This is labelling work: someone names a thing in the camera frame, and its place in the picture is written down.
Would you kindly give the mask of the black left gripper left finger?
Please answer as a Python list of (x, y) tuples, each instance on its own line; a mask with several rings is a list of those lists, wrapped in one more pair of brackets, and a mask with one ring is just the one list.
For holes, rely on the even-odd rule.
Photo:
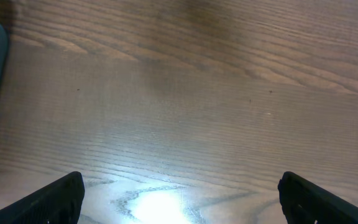
[(0, 224), (77, 224), (85, 196), (82, 174), (71, 172), (0, 210)]

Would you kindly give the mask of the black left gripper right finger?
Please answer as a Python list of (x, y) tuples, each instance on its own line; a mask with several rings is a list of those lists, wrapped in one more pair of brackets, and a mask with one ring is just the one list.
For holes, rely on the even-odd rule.
[(358, 224), (358, 207), (286, 171), (278, 183), (288, 224)]

